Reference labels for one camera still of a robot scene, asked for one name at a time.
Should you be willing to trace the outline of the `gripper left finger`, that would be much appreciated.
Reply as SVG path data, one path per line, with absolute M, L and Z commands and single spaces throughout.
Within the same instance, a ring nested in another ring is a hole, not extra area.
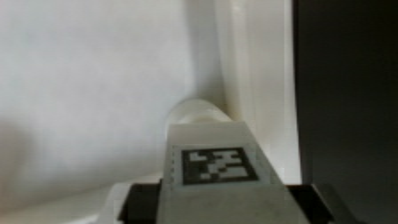
M 123 224 L 119 220 L 119 215 L 123 211 L 125 201 L 128 198 L 128 192 L 132 188 L 132 183 L 118 183 L 109 192 L 105 205 L 100 210 L 98 219 L 93 224 Z

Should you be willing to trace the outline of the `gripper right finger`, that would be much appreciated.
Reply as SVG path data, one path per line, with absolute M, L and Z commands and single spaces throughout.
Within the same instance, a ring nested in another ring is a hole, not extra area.
M 317 204 L 311 211 L 311 224 L 356 224 L 348 206 L 329 184 L 311 185 L 317 194 Z

